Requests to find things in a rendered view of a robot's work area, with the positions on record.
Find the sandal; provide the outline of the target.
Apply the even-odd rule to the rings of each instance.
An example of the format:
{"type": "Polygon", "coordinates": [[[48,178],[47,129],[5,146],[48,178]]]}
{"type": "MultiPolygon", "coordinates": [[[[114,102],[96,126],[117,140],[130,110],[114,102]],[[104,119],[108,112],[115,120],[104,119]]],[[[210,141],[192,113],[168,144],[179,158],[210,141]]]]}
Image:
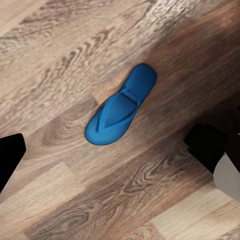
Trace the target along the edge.
{"type": "Polygon", "coordinates": [[[157,73],[150,65],[136,65],[119,91],[88,122],[84,132],[86,139],[97,146],[118,141],[126,133],[156,82],[157,73]]]}

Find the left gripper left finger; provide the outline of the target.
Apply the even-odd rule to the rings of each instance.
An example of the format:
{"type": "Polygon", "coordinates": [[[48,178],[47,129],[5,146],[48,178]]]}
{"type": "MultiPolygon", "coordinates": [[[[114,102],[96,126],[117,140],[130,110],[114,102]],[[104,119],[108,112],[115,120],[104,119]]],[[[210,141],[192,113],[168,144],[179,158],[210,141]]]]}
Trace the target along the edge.
{"type": "Polygon", "coordinates": [[[0,193],[26,152],[21,133],[0,138],[0,193]]]}

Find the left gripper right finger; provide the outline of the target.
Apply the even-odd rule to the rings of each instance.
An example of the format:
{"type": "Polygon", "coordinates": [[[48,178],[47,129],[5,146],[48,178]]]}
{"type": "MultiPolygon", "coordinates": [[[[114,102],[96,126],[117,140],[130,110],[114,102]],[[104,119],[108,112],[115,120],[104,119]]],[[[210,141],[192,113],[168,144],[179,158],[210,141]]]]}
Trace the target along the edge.
{"type": "Polygon", "coordinates": [[[240,134],[228,133],[225,140],[224,152],[240,173],[240,134]]]}

